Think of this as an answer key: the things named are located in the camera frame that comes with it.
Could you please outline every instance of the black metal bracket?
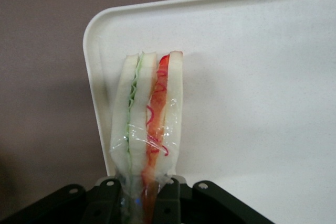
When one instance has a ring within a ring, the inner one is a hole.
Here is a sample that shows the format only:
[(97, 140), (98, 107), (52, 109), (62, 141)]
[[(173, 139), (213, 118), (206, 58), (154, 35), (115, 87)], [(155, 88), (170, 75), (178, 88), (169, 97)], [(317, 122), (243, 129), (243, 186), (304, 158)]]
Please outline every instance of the black metal bracket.
[[(120, 224), (121, 185), (100, 179), (89, 191), (68, 185), (22, 209), (0, 224)], [(157, 196), (152, 224), (274, 224), (210, 181), (188, 187), (173, 176)]]

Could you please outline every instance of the plastic tray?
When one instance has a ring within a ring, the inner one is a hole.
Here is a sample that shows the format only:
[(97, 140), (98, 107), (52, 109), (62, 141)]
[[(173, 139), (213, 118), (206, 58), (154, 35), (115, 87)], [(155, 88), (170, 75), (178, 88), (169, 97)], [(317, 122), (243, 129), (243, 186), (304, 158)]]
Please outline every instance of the plastic tray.
[(176, 173), (276, 223), (336, 220), (336, 0), (172, 0), (106, 9), (83, 48), (109, 175), (126, 55), (184, 52)]

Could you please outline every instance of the plastic wrap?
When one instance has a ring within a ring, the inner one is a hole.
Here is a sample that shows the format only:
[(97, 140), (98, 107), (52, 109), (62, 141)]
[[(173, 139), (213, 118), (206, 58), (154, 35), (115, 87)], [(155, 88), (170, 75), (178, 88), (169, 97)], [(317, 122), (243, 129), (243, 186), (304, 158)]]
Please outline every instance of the plastic wrap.
[(111, 157), (122, 182), (123, 223), (151, 223), (175, 173), (181, 138), (182, 53), (127, 56), (113, 106)]

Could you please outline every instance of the tomato slice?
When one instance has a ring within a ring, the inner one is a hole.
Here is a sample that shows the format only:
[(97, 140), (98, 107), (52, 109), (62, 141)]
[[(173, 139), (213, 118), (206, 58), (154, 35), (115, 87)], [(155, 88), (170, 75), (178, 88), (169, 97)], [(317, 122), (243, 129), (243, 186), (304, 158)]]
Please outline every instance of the tomato slice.
[(144, 186), (142, 193), (142, 206), (145, 223), (151, 223), (154, 212), (156, 196), (159, 185), (155, 181), (155, 165), (160, 151), (168, 155), (168, 149), (162, 146), (164, 134), (165, 105), (167, 99), (169, 55), (163, 56), (156, 72), (152, 96), (148, 105), (147, 142), (146, 142), (146, 166), (141, 177)]

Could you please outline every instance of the green filling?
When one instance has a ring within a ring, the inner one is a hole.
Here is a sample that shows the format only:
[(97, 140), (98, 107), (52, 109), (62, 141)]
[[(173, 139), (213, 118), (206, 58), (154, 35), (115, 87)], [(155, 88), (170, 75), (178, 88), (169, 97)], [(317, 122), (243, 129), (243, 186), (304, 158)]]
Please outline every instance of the green filling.
[(141, 68), (141, 63), (142, 63), (143, 55), (144, 55), (144, 53), (142, 53), (140, 55), (138, 64), (136, 66), (135, 74), (134, 74), (134, 79), (132, 81), (132, 86), (131, 86), (131, 93), (130, 93), (130, 96), (129, 96), (128, 110), (127, 110), (126, 134), (125, 134), (125, 139), (126, 139), (126, 141), (128, 143), (128, 148), (127, 148), (127, 152), (128, 153), (130, 152), (129, 134), (130, 134), (131, 108), (133, 107), (133, 104), (134, 104), (134, 97), (135, 97), (135, 93), (136, 93), (136, 90), (137, 90), (136, 89), (137, 88), (136, 84), (137, 84), (138, 79), (139, 79), (139, 71), (140, 71), (140, 68)]

